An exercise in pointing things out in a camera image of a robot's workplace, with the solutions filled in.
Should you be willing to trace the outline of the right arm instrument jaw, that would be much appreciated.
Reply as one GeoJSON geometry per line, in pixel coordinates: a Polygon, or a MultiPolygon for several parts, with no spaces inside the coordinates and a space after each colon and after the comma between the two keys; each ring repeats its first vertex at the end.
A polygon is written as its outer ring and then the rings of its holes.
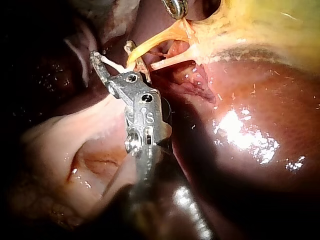
{"type": "MultiPolygon", "coordinates": [[[[137,47],[137,45],[135,44],[135,42],[133,40],[127,40],[125,45],[124,45],[124,50],[127,53],[128,56],[130,56],[130,54],[133,52],[133,50],[137,47]]],[[[146,63],[144,62],[144,60],[142,59],[142,57],[139,57],[135,60],[135,68],[134,68],[135,72],[141,72],[142,74],[145,75],[146,78],[146,82],[147,83],[151,83],[151,77],[150,77],[150,72],[149,69],[146,65],[146,63]]]]}
{"type": "Polygon", "coordinates": [[[105,64],[103,63],[102,57],[103,56],[95,50],[90,52],[90,63],[94,68],[99,79],[102,81],[104,85],[106,85],[109,82],[111,75],[108,72],[105,64]]]}

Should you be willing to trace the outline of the left arm instrument jaw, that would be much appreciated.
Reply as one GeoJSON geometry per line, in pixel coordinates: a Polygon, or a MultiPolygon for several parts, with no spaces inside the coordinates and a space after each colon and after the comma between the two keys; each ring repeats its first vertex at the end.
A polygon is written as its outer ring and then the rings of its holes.
{"type": "Polygon", "coordinates": [[[162,0],[161,2],[173,19],[182,19],[188,14],[189,6],[187,0],[162,0]]]}

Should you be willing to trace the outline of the right arm instrument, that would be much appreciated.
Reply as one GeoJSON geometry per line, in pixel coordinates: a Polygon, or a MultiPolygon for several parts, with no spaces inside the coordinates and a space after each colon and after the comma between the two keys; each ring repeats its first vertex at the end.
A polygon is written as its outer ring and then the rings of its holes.
{"type": "Polygon", "coordinates": [[[156,146],[171,149],[171,107],[143,73],[121,73],[105,80],[104,85],[125,103],[127,137],[124,144],[128,154],[151,158],[156,146]]]}

